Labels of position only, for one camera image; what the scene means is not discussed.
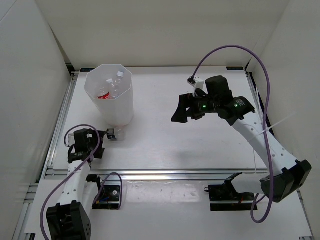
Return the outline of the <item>white octagonal plastic bin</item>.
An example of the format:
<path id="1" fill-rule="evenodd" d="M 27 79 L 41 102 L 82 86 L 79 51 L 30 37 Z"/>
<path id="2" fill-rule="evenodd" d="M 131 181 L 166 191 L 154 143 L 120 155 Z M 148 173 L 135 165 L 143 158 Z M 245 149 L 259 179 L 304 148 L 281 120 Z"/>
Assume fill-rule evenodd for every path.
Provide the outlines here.
<path id="1" fill-rule="evenodd" d="M 120 85 L 121 94 L 116 98 L 98 99 L 99 88 L 108 86 L 107 80 L 114 79 L 123 72 Z M 97 107 L 105 121 L 112 126 L 126 126 L 134 116 L 133 75 L 121 64 L 102 64 L 86 76 L 84 90 Z"/>

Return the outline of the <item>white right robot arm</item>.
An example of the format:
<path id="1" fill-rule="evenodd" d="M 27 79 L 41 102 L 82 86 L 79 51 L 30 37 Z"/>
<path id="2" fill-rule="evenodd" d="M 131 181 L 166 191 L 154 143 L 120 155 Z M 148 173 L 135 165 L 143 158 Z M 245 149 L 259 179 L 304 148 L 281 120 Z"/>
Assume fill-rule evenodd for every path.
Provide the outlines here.
<path id="1" fill-rule="evenodd" d="M 257 177 L 235 173 L 218 187 L 219 199 L 236 200 L 244 193 L 263 194 L 275 203 L 299 189 L 312 166 L 299 161 L 265 128 L 255 107 L 243 96 L 234 97 L 225 77 L 218 75 L 202 80 L 190 77 L 192 93 L 179 96 L 171 121 L 185 124 L 206 114 L 217 114 L 240 133 L 262 159 L 269 173 Z"/>

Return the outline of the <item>red label red cap bottle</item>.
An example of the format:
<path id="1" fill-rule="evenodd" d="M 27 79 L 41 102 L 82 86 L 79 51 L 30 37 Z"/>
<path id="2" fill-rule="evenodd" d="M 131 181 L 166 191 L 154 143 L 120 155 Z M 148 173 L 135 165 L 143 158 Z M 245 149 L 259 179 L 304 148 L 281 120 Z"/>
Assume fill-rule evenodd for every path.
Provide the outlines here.
<path id="1" fill-rule="evenodd" d="M 110 90 L 107 86 L 102 86 L 97 90 L 97 98 L 98 99 L 108 99 L 110 97 Z"/>

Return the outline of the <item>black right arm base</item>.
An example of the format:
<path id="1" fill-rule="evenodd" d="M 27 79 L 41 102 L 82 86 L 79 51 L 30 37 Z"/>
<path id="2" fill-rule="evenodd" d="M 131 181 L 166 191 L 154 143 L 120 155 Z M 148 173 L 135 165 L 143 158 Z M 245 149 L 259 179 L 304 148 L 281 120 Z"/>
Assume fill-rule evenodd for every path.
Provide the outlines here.
<path id="1" fill-rule="evenodd" d="M 231 193 L 224 184 L 208 185 L 203 189 L 209 194 L 211 212 L 250 211 L 255 195 L 253 193 Z"/>

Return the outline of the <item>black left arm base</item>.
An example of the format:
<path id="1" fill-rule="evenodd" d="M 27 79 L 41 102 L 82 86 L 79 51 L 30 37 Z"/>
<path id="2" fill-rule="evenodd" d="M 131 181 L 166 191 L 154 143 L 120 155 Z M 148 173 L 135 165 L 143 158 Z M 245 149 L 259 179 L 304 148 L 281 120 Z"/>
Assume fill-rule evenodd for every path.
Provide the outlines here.
<path id="1" fill-rule="evenodd" d="M 103 185 L 98 199 L 93 203 L 93 210 L 120 210 L 123 198 L 123 184 Z"/>

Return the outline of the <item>blue label clear bottle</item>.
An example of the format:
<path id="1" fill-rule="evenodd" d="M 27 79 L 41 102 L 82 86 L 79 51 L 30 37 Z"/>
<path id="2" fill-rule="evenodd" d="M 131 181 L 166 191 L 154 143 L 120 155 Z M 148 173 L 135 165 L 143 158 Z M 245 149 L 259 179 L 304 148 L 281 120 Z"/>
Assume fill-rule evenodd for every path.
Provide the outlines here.
<path id="1" fill-rule="evenodd" d="M 119 85 L 112 78 L 108 79 L 106 83 L 108 84 L 110 97 L 116 99 L 119 95 Z"/>

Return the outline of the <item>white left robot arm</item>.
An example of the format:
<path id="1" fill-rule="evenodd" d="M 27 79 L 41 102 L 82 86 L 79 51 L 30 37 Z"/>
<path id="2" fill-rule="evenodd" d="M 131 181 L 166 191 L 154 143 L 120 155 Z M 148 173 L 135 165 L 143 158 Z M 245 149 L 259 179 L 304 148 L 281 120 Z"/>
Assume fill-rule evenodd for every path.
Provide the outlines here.
<path id="1" fill-rule="evenodd" d="M 94 200 L 100 200 L 105 194 L 101 179 L 90 174 L 94 159 L 104 154 L 105 130 L 96 130 L 87 124 L 77 125 L 64 136 L 68 148 L 68 173 L 58 186 L 62 193 L 55 206 L 41 209 L 46 218 L 50 237 L 53 240 L 89 240 L 92 225 L 89 218 Z"/>

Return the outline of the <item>aluminium frame rail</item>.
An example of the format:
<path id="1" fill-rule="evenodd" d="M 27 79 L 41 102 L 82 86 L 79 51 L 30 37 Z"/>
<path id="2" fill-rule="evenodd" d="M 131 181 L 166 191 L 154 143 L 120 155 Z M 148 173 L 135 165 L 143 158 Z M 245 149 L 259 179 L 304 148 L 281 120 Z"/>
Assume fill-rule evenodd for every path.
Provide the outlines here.
<path id="1" fill-rule="evenodd" d="M 125 181 L 222 181 L 235 173 L 249 175 L 266 174 L 266 168 L 231 168 L 231 169 L 96 169 L 89 173 L 105 177 L 118 173 Z"/>

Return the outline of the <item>black label black cap bottle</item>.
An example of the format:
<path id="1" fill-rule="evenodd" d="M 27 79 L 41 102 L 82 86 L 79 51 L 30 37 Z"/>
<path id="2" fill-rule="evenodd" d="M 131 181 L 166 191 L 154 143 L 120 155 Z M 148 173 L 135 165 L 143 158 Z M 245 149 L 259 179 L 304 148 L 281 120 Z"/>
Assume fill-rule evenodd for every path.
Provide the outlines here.
<path id="1" fill-rule="evenodd" d="M 121 127 L 108 128 L 106 138 L 110 141 L 123 141 L 125 139 L 125 130 Z"/>

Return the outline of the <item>clear bottle white cap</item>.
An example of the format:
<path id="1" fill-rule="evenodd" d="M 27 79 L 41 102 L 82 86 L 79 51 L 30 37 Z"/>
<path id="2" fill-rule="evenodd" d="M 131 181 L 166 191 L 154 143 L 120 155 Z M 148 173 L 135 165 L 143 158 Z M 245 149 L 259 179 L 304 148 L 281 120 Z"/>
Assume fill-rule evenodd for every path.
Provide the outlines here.
<path id="1" fill-rule="evenodd" d="M 124 77 L 124 73 L 117 72 L 116 77 L 112 80 L 112 97 L 116 99 L 121 94 L 121 83 Z"/>

